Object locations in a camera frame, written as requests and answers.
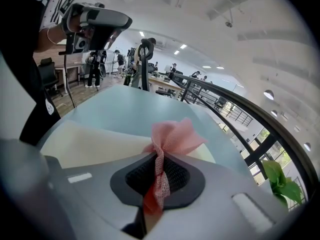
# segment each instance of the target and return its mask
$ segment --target hand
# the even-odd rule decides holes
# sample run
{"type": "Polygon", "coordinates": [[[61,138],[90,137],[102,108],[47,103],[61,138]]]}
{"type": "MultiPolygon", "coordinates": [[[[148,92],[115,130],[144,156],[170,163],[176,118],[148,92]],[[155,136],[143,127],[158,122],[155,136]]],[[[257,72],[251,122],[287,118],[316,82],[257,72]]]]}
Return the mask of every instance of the hand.
{"type": "Polygon", "coordinates": [[[80,32],[80,15],[71,17],[69,27],[72,32],[80,32]]]}

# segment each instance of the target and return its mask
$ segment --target black cable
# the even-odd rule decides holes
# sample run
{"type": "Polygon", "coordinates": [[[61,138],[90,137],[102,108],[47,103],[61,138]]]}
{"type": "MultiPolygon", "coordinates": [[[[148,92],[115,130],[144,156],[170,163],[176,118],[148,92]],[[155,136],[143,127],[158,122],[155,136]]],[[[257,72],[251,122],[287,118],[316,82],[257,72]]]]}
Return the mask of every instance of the black cable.
{"type": "Polygon", "coordinates": [[[148,78],[148,70],[147,63],[148,60],[146,58],[146,49],[143,47],[144,54],[141,56],[141,83],[142,90],[149,92],[149,78],[148,78]]]}
{"type": "Polygon", "coordinates": [[[75,103],[74,103],[74,99],[72,98],[71,92],[70,92],[70,88],[69,88],[69,81],[68,81],[68,70],[67,70],[67,55],[64,55],[64,60],[63,60],[63,65],[64,65],[64,71],[65,71],[65,85],[66,85],[66,91],[69,94],[69,97],[72,101],[73,107],[76,108],[75,103]]]}

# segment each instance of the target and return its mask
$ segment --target white ceiling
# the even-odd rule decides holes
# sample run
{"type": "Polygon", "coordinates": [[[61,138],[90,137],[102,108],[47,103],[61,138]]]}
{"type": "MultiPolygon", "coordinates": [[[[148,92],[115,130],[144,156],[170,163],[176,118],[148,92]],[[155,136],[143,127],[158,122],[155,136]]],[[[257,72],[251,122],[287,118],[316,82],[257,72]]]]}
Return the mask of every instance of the white ceiling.
{"type": "Polygon", "coordinates": [[[288,113],[292,119],[286,127],[299,124],[310,134],[309,139],[297,136],[299,141],[320,149],[319,51],[286,0],[95,1],[133,19],[122,35],[134,42],[141,38],[138,31],[151,33],[165,53],[186,44],[182,60],[198,67],[206,60],[222,65],[223,73],[243,83],[251,101],[268,112],[288,113]],[[226,26],[228,21],[233,27],[226,26]],[[267,89],[273,90],[274,103],[266,101],[267,89]]]}
{"type": "MultiPolygon", "coordinates": [[[[175,39],[171,39],[164,35],[153,33],[151,31],[144,31],[144,37],[142,37],[138,30],[136,29],[128,29],[123,32],[123,35],[126,39],[130,40],[135,44],[140,44],[142,38],[155,38],[156,45],[155,50],[161,52],[163,55],[170,56],[172,58],[184,61],[185,63],[198,68],[199,70],[207,73],[212,69],[202,68],[202,66],[211,66],[211,68],[216,68],[219,66],[212,58],[209,56],[202,54],[201,52],[195,50],[192,47],[185,47],[181,49],[181,46],[184,44],[183,42],[175,39]],[[175,55],[175,51],[179,50],[180,53],[175,55]]],[[[226,70],[216,70],[216,73],[226,73],[226,70]]]]}

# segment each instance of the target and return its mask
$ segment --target table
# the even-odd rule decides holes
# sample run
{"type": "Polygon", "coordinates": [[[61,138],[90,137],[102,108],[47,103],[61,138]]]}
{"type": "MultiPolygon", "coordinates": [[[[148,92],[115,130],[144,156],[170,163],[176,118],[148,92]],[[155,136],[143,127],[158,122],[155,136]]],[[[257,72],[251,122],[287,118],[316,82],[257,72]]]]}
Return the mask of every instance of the table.
{"type": "Polygon", "coordinates": [[[247,178],[252,175],[242,156],[217,123],[202,109],[171,98],[125,85],[100,91],[60,119],[40,140],[42,148],[51,133],[71,120],[90,128],[150,137],[152,124],[189,118],[195,131],[204,137],[215,162],[247,178]]]}
{"type": "Polygon", "coordinates": [[[151,76],[150,74],[148,76],[149,76],[149,83],[153,83],[153,86],[151,86],[151,89],[153,90],[154,93],[158,90],[158,86],[165,87],[173,91],[176,91],[176,94],[174,95],[174,99],[175,100],[178,99],[180,92],[183,89],[179,85],[177,85],[174,81],[170,80],[170,82],[166,82],[164,81],[164,77],[154,77],[154,76],[151,76]]]}
{"type": "MultiPolygon", "coordinates": [[[[82,62],[77,62],[77,63],[73,63],[73,64],[67,64],[66,68],[67,69],[72,69],[72,68],[77,68],[77,73],[79,74],[80,72],[80,67],[82,67],[82,65],[84,65],[84,63],[82,62]]],[[[64,86],[64,92],[67,94],[67,83],[66,83],[66,70],[65,70],[65,66],[64,65],[58,65],[55,66],[56,70],[62,70],[62,79],[63,79],[63,86],[64,86]]]]}

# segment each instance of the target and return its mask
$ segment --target leaf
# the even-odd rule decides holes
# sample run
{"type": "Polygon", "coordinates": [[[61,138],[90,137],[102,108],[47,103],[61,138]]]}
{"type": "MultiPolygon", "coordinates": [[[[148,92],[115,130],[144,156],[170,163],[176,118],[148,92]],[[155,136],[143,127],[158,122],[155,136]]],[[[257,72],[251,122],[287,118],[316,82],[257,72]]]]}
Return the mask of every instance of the leaf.
{"type": "Polygon", "coordinates": [[[301,202],[301,189],[297,183],[294,181],[288,182],[283,187],[279,188],[282,195],[286,196],[287,198],[296,201],[299,205],[302,204],[301,202]]]}
{"type": "Polygon", "coordinates": [[[265,170],[266,176],[273,183],[279,183],[280,185],[286,184],[286,177],[280,164],[276,161],[263,160],[262,161],[263,168],[265,170]]]}
{"type": "Polygon", "coordinates": [[[281,194],[273,194],[286,208],[288,208],[287,199],[281,194]]]}
{"type": "Polygon", "coordinates": [[[269,180],[269,182],[270,182],[270,187],[271,187],[272,193],[274,193],[274,194],[276,194],[276,193],[281,194],[280,191],[279,191],[278,184],[277,184],[277,183],[274,183],[274,182],[271,182],[270,180],[269,180]]]}

